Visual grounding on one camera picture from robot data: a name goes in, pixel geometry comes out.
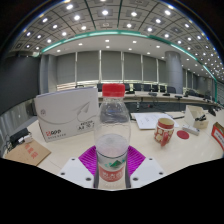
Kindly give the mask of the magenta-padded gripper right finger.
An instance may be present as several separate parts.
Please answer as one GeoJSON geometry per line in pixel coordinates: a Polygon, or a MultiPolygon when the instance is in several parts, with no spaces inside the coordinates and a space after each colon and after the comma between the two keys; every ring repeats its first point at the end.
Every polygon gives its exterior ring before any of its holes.
{"type": "Polygon", "coordinates": [[[127,188],[140,188],[165,176],[165,171],[154,158],[145,157],[132,146],[128,148],[125,174],[127,188]]]}

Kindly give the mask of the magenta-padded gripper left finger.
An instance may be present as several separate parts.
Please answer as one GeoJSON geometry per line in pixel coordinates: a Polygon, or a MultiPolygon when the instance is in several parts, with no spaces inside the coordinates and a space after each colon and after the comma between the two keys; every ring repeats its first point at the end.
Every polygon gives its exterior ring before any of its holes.
{"type": "Polygon", "coordinates": [[[78,158],[71,157],[58,176],[84,188],[95,188],[98,180],[96,147],[87,149],[78,158]]]}

